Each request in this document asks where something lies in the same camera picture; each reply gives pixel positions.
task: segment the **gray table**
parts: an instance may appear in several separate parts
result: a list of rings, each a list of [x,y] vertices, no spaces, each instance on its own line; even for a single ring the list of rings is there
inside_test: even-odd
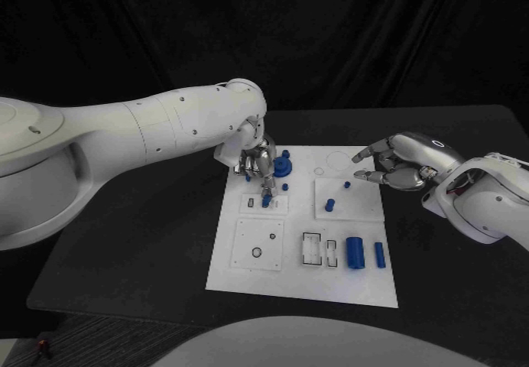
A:
[[[367,145],[429,134],[472,158],[529,161],[501,106],[269,112],[278,145]],[[216,327],[278,315],[324,317],[407,334],[469,356],[529,361],[529,252],[484,246],[422,209],[420,193],[382,187],[399,309],[206,291],[227,169],[213,150],[121,174],[63,230],[28,307]]]

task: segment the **black backdrop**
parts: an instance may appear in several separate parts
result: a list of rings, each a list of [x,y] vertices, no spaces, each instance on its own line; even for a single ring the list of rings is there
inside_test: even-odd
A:
[[[5,0],[0,95],[80,106],[242,77],[269,110],[498,103],[523,122],[527,24],[524,0]],[[0,253],[0,337],[49,326],[23,304],[51,246]]]

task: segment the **silver robot hand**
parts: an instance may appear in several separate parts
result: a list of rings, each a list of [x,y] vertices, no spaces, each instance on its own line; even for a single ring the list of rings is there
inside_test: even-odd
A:
[[[259,144],[249,150],[242,151],[239,164],[233,167],[234,175],[247,175],[249,177],[262,178],[262,193],[275,196],[278,189],[273,179],[273,159],[275,159],[275,143],[268,134],[263,134]]]
[[[369,145],[353,163],[370,156],[377,156],[387,172],[356,171],[354,178],[403,191],[420,190],[429,180],[439,184],[465,161],[448,145],[415,132],[400,132]]]

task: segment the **blue cylinder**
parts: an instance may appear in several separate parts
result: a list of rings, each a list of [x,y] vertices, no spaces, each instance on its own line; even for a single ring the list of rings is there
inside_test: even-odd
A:
[[[262,196],[262,207],[263,208],[268,208],[268,205],[269,205],[269,201],[272,200],[272,196],[271,195],[263,195]]]
[[[276,157],[273,159],[273,176],[285,177],[292,172],[292,162],[285,157]]]
[[[363,241],[358,237],[347,237],[347,266],[351,269],[363,269],[366,261],[363,259]]]
[[[331,212],[334,208],[334,199],[327,200],[325,211]]]
[[[386,267],[386,260],[383,258],[382,242],[374,242],[374,253],[376,253],[376,266],[379,268],[384,268]]]

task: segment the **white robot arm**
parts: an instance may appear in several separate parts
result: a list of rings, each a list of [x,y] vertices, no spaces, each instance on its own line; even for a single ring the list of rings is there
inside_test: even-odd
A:
[[[443,143],[412,132],[377,141],[353,162],[374,154],[387,172],[357,171],[354,178],[397,190],[420,190],[432,181],[423,207],[477,242],[493,243],[507,235],[529,251],[527,162],[498,153],[465,161]]]
[[[243,79],[99,106],[54,108],[0,98],[0,249],[37,242],[122,172],[216,146],[237,174],[275,194],[266,104]]]

